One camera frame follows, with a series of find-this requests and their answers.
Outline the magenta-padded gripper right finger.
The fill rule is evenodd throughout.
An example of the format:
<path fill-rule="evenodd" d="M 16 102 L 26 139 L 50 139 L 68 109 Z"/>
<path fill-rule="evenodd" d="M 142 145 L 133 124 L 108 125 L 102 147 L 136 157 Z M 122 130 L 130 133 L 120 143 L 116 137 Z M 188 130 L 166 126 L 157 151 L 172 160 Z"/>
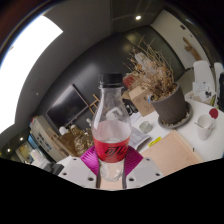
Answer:
<path fill-rule="evenodd" d="M 162 177 L 162 172 L 151 158 L 143 157 L 133 147 L 128 147 L 122 176 L 123 189 L 140 188 Z"/>

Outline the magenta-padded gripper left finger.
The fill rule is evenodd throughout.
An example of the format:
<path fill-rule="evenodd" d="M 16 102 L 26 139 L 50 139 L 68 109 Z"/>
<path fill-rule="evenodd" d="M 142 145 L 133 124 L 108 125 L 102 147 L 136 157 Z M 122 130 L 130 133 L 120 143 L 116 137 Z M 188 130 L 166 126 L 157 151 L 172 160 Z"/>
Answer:
<path fill-rule="evenodd" d="M 68 156 L 58 162 L 62 167 L 58 176 L 78 186 L 90 189 L 100 187 L 100 164 L 95 147 L 89 148 L 80 157 Z"/>

